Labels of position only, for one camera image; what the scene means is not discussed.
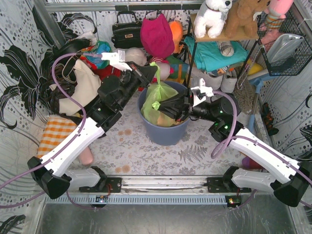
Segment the brown teddy bear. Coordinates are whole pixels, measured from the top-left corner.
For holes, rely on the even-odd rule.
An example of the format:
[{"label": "brown teddy bear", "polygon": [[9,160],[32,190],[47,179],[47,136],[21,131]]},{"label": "brown teddy bear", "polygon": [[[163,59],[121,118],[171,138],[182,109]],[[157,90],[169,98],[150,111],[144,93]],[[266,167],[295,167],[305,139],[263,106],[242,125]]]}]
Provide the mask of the brown teddy bear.
[{"label": "brown teddy bear", "polygon": [[225,35],[232,38],[236,35],[237,28],[244,26],[245,34],[248,37],[255,37],[258,27],[254,15],[264,11],[269,4],[270,0],[239,0],[233,3],[225,24]]}]

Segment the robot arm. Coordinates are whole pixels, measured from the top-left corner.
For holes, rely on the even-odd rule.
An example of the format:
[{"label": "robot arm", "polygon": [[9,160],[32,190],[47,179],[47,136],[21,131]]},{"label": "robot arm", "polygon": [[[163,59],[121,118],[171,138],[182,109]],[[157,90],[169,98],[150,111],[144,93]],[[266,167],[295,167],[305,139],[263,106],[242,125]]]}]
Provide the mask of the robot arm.
[{"label": "robot arm", "polygon": [[[158,110],[177,121],[183,121],[187,117],[212,121],[214,124],[209,131],[216,141],[222,142],[229,136],[232,127],[233,108],[224,97],[211,103],[205,102],[206,97],[212,95],[212,90],[205,87],[205,81],[202,78],[192,79],[190,89],[160,102]],[[232,98],[236,103],[238,112],[240,112],[237,100],[234,97]],[[307,177],[312,178],[312,164],[306,161],[299,163],[297,160],[281,154],[256,138],[238,121],[233,136],[229,146],[249,156],[268,170],[269,173],[230,167],[222,178],[224,187],[229,191],[237,191],[237,188],[246,187],[266,191],[273,193],[276,198],[286,205],[296,207],[309,183],[290,165],[303,172]],[[283,163],[271,152],[283,158],[287,161],[287,164]]]},{"label": "robot arm", "polygon": [[[68,170],[70,164],[94,140],[105,133],[120,119],[124,106],[139,86],[146,87],[153,79],[157,67],[141,67],[133,62],[120,62],[119,53],[103,53],[103,59],[123,70],[121,77],[105,78],[97,93],[98,96],[86,108],[87,119],[78,134],[81,124],[53,151],[41,159],[32,157],[28,161],[29,169],[33,169],[48,160],[44,167],[32,172],[33,179],[49,195],[51,199],[60,197],[68,189],[80,187],[96,187],[99,191],[105,188],[107,176],[98,167],[87,170]],[[55,158],[56,152],[65,149]]]}]

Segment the white stuffed dog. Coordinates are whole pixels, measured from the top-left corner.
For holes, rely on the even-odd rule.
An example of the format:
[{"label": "white stuffed dog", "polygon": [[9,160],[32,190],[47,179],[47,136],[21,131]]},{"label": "white stuffed dog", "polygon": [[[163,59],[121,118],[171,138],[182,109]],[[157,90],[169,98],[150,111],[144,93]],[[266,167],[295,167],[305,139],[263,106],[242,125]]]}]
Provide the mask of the white stuffed dog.
[{"label": "white stuffed dog", "polygon": [[216,38],[222,32],[228,11],[232,7],[232,0],[205,0],[202,3],[195,19],[195,36],[203,38],[206,27],[209,27],[208,36]]}]

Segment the teal cloth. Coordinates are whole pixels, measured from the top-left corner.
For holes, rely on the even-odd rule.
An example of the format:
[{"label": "teal cloth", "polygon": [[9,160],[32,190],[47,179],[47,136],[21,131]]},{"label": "teal cloth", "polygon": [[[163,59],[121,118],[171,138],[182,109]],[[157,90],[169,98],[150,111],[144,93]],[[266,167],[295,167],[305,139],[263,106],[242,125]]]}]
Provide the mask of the teal cloth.
[{"label": "teal cloth", "polygon": [[[184,41],[189,47],[191,54],[193,54],[194,39],[186,37]],[[245,61],[248,52],[238,42],[231,41],[231,43],[234,48],[234,54],[231,57],[225,57],[221,54],[215,41],[198,42],[194,59],[197,68],[211,72],[221,67]]]}]

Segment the orange hat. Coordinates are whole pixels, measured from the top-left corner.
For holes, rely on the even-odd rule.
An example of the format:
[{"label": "orange hat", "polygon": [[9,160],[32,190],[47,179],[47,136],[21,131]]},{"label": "orange hat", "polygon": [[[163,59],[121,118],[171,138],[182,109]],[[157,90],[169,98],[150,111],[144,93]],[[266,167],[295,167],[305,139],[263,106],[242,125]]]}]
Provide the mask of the orange hat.
[{"label": "orange hat", "polygon": [[183,45],[179,45],[183,37],[182,24],[179,21],[172,21],[172,22],[169,22],[169,26],[170,26],[172,36],[173,36],[173,41],[175,44],[174,54],[180,53],[183,48]]}]

